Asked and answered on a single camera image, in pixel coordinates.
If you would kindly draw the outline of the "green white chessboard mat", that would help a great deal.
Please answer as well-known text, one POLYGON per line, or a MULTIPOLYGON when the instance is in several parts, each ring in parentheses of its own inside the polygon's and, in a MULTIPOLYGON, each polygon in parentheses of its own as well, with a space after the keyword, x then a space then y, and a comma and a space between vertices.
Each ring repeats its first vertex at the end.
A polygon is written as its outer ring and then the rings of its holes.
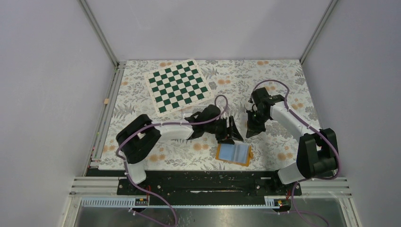
POLYGON ((196 60, 185 60, 144 75, 151 101, 159 117, 214 98, 196 60))

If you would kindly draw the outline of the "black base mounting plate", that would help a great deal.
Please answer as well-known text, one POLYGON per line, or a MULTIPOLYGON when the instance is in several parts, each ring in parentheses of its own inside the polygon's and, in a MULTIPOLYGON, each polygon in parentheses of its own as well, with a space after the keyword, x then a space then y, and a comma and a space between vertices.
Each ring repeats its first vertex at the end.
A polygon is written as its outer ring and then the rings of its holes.
POLYGON ((147 170, 145 181, 133 186, 119 180, 117 195, 145 196, 151 205, 264 205, 265 197, 287 198, 302 194, 300 186, 279 186, 274 171, 156 171, 147 170))

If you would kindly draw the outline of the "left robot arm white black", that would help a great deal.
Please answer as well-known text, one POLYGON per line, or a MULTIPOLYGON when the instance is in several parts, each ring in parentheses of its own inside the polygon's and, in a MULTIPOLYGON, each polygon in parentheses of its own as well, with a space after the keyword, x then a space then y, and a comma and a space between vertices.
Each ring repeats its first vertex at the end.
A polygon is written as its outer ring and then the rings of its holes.
POLYGON ((129 189, 135 194, 146 190, 144 160, 159 141, 193 140, 209 133, 219 144, 242 142, 234 118, 223 114, 216 105, 208 105, 178 122, 154 122, 146 114, 139 115, 116 136, 119 145, 116 155, 124 161, 129 189))

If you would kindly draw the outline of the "floral tablecloth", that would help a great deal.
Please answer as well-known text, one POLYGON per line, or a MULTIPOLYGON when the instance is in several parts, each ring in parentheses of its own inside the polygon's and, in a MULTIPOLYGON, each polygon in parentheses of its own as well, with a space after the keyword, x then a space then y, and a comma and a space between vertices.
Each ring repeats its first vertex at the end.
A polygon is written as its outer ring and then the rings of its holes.
MULTIPOLYGON (((181 110, 158 117, 151 102, 144 75, 173 64, 172 60, 128 61, 116 98, 113 115, 103 147, 100 170, 122 170, 123 162, 116 156, 116 135, 138 115, 147 114, 155 121, 177 121, 181 110)), ((246 135, 249 98, 254 87, 264 87, 269 94, 284 95, 289 90, 288 105, 314 127, 318 116, 309 93, 302 66, 298 60, 199 60, 198 65, 218 104, 229 104, 228 114, 242 136, 246 135)), ((215 99, 201 105, 213 104, 215 99)), ((211 134, 195 140, 159 142, 145 159, 147 170, 277 170, 296 160, 298 143, 280 123, 268 121, 266 131, 246 139, 252 146, 249 166, 216 160, 217 141, 211 134)))

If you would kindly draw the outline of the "clear plastic box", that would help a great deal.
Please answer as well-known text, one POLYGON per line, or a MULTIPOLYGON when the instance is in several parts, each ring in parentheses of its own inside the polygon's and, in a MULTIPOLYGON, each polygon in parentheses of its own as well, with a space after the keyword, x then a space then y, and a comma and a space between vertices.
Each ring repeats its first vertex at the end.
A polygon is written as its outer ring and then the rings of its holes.
POLYGON ((196 112, 202 112, 207 107, 208 107, 207 105, 194 105, 189 107, 183 107, 181 109, 182 118, 190 117, 192 114, 196 112))

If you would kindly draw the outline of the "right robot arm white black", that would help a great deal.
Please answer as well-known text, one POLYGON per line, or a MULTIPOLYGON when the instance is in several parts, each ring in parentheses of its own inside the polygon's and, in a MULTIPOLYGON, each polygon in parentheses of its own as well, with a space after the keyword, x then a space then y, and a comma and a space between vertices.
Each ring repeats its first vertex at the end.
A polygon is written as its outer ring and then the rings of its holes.
POLYGON ((288 106, 284 96, 272 96, 265 88, 254 90, 249 102, 252 108, 247 111, 247 138, 265 132, 266 122, 275 120, 298 142, 295 163, 274 174, 271 182, 274 193, 283 195, 291 183, 339 168, 336 134, 332 129, 315 129, 288 106))

